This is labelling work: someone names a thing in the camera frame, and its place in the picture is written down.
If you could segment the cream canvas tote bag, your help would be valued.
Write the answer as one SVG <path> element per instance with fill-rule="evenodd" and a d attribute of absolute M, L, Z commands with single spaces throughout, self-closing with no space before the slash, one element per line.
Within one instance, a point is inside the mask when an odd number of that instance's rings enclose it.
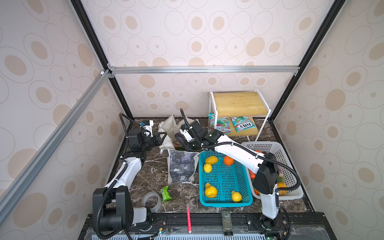
<path fill-rule="evenodd" d="M 168 184 L 172 183 L 192 183 L 195 181 L 195 172 L 198 166 L 198 156 L 196 152 L 179 151 L 174 144 L 176 143 L 175 134 L 181 129 L 184 121 L 176 123 L 174 115 L 168 117 L 159 124 L 158 132 L 166 132 L 164 142 L 160 146 L 160 153 L 168 152 Z"/>

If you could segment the orange tangerine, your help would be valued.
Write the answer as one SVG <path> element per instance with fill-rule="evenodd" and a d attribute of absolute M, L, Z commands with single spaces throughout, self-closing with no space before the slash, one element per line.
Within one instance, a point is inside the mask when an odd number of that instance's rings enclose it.
<path fill-rule="evenodd" d="M 229 156 L 225 156 L 223 158 L 223 163 L 226 165 L 226 166 L 232 166 L 234 164 L 235 160 Z"/>

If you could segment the green yellow snack bag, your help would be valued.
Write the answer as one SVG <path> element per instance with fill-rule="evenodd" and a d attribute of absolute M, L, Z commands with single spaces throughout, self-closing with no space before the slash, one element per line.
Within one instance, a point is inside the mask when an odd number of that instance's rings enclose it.
<path fill-rule="evenodd" d="M 175 147 L 175 149 L 178 150 L 178 151 L 184 151 L 184 148 L 183 148 L 181 145 L 174 144 L 174 147 Z"/>

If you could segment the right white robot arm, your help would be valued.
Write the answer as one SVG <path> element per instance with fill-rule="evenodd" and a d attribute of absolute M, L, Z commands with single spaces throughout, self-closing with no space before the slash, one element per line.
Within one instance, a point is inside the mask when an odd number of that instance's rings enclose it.
<path fill-rule="evenodd" d="M 281 191 L 293 191 L 301 186 L 299 175 L 291 167 L 276 160 L 272 153 L 255 152 L 225 135 L 219 130 L 208 131 L 198 121 L 188 123 L 184 110 L 180 109 L 185 124 L 175 137 L 183 148 L 189 152 L 212 150 L 224 154 L 244 165 L 256 174 L 253 187 L 259 191 L 262 201 L 262 221 L 276 225 L 280 212 L 279 194 Z M 292 187 L 278 187 L 279 167 L 287 169 L 296 178 Z"/>

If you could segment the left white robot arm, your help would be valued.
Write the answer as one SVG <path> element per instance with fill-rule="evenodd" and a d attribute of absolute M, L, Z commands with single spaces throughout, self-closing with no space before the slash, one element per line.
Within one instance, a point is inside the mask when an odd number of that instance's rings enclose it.
<path fill-rule="evenodd" d="M 123 113 L 119 117 L 125 132 L 122 165 L 109 183 L 93 193 L 93 226 L 102 240 L 120 231 L 128 232 L 135 225 L 150 223 L 151 211 L 146 207 L 133 207 L 129 190 L 146 161 L 147 152 L 161 146 L 167 136 L 166 132 L 153 133 L 153 121 L 138 123 Z M 135 127 L 128 130 L 125 120 Z"/>

